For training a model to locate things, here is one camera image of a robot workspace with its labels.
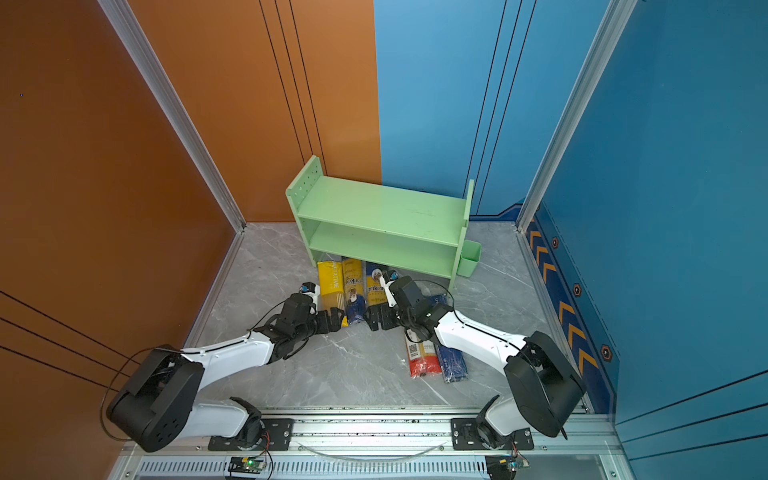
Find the shelf board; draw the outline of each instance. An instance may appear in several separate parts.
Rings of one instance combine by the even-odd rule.
[[[321,223],[310,249],[451,278],[456,247],[393,237],[335,223]]]
[[[466,200],[321,177],[298,216],[373,232],[458,246]]]

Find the yellow package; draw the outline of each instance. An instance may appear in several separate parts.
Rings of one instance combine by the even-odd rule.
[[[362,322],[366,313],[365,287],[362,284],[362,262],[354,258],[347,258],[341,262],[344,272],[344,300],[346,324]]]
[[[384,293],[384,287],[379,282],[382,276],[382,272],[387,270],[386,265],[379,265],[378,263],[366,262],[366,285],[368,294],[369,305],[379,305],[380,303],[386,303],[386,293]]]
[[[341,263],[333,260],[318,262],[317,273],[320,277],[320,308],[330,310],[334,306],[343,311],[344,276]]]

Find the green plastic container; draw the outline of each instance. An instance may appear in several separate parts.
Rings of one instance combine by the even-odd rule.
[[[480,253],[482,252],[482,245],[471,240],[464,240],[464,246],[462,247],[462,258],[458,261],[458,269],[456,273],[461,276],[472,276],[475,272],[475,268],[480,263]]]

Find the gray marble floor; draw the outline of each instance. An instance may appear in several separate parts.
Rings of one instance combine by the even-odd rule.
[[[456,280],[455,307],[470,318],[512,333],[552,335],[511,223],[470,223],[467,239],[482,243],[482,261],[470,278]],[[422,273],[447,285],[448,281]],[[198,346],[242,335],[267,310],[317,282],[294,223],[250,223],[234,265]],[[423,283],[425,293],[441,293]],[[452,406],[481,407],[509,392],[506,378],[466,356],[469,378],[411,379],[402,329],[371,332],[365,323],[315,335],[291,360],[248,369],[208,386],[200,397],[240,396],[259,407]]]

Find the orange wall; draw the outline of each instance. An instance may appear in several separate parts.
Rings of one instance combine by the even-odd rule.
[[[372,0],[130,5],[246,220],[293,220],[312,154],[381,183]]]
[[[123,354],[181,346],[233,231],[98,3],[0,3],[0,61],[0,290]],[[0,317],[4,477],[50,478],[51,445],[58,478],[104,478],[90,381],[124,358],[3,295]]]

